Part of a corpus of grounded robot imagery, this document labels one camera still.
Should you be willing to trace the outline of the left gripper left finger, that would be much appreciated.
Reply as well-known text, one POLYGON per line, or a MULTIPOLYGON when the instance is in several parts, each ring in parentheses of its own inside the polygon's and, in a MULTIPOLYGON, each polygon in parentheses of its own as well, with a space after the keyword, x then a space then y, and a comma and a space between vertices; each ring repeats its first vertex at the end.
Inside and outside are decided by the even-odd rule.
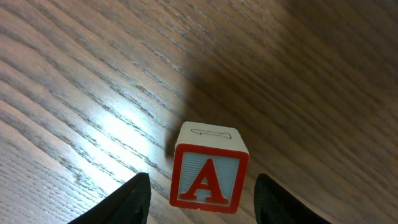
POLYGON ((150 200, 150 178, 141 172, 70 224, 146 224, 150 200))

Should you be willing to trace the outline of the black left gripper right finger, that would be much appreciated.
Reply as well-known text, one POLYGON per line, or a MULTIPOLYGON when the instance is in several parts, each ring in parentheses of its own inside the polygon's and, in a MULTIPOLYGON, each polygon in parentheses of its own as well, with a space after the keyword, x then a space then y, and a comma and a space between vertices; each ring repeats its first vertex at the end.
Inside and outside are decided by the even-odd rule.
POLYGON ((258 224, 330 224, 267 174, 256 179, 254 211, 258 224))

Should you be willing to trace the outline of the red letter A block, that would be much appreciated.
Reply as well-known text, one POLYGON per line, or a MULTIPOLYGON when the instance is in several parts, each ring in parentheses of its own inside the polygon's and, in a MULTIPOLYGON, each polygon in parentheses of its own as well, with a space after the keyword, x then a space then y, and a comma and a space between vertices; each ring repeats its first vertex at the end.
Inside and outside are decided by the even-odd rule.
POLYGON ((184 122, 175 144, 170 204, 236 213, 248 162, 249 151, 237 129, 184 122))

